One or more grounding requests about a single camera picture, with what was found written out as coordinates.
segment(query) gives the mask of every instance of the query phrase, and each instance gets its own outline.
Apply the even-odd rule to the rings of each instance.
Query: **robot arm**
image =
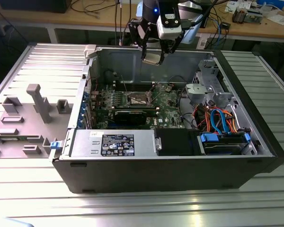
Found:
[[[128,24],[133,44],[142,50],[143,62],[160,65],[169,53],[175,52],[181,43],[184,32],[203,21],[215,0],[203,16],[196,22],[181,20],[178,3],[183,0],[143,0],[141,20],[131,20]],[[147,53],[147,43],[159,41],[161,54]]]

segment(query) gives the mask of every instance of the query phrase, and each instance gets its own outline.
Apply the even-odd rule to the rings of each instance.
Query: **psu label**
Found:
[[[134,156],[133,135],[103,135],[101,155]]]

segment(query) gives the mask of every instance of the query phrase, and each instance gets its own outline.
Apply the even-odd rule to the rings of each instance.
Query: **blue cable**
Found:
[[[217,40],[217,43],[216,44],[213,44],[215,47],[219,45],[219,42],[220,42],[220,36],[221,36],[221,28],[220,28],[220,25],[219,25],[219,22],[215,19],[212,19],[212,18],[209,18],[210,20],[214,21],[217,26],[218,26],[218,32],[219,32],[219,36],[218,36],[218,40]]]
[[[216,111],[218,111],[219,114],[221,115],[221,120],[222,120],[222,125],[223,125],[224,131],[225,131],[226,133],[229,133],[230,131],[229,131],[229,128],[227,127],[225,116],[224,116],[224,114],[223,114],[223,112],[222,112],[221,110],[214,109],[214,110],[212,111],[212,113],[210,114],[210,122],[211,122],[211,124],[212,124],[212,127],[213,127],[214,129],[216,129],[219,134],[222,134],[222,132],[221,132],[221,131],[215,126],[215,124],[214,124],[213,116],[214,116],[214,113],[215,113]]]

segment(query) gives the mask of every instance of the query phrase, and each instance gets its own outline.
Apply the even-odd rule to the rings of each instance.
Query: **wooden table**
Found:
[[[95,4],[101,2],[100,0],[85,0],[85,5]],[[90,9],[99,9],[105,6],[112,5],[113,0],[107,0],[99,6],[93,6]],[[75,9],[82,10],[80,3],[74,5]],[[284,42],[284,26],[281,26],[268,19],[263,19],[261,24],[244,23],[235,24],[231,21],[232,14],[225,13],[223,5],[215,7],[218,15],[223,21],[230,23],[229,39],[267,41],[267,42]],[[137,5],[132,4],[132,18],[136,15]],[[31,12],[31,11],[17,11],[17,10],[1,10],[1,13],[16,26],[36,26],[45,27],[48,30],[52,43],[57,43],[58,38],[55,33],[57,28],[65,29],[80,29],[80,30],[100,30],[100,31],[114,31],[115,30],[115,7],[98,12],[99,18],[92,17],[85,13],[80,13],[69,8],[66,13],[49,13],[49,12]],[[118,8],[117,26],[120,22],[120,9]],[[129,4],[123,5],[122,10],[122,27],[125,27],[129,18]],[[0,24],[7,24],[7,22],[0,16]],[[216,28],[212,21],[207,23],[206,28],[200,28],[197,36],[200,37],[198,48],[204,47],[206,41],[211,35],[216,32]]]

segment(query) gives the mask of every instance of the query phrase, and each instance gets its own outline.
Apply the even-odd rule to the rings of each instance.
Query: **metal table leg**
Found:
[[[46,29],[47,29],[49,38],[50,38],[50,40],[51,40],[51,43],[53,43],[53,44],[59,43],[59,39],[58,39],[58,36],[57,36],[57,34],[56,34],[55,29],[52,28],[52,27],[47,27]]]
[[[4,31],[4,25],[0,25],[0,35],[1,36],[5,36],[6,35],[6,33]]]
[[[205,48],[207,39],[210,38],[211,33],[201,33],[198,41],[197,49],[203,50]]]

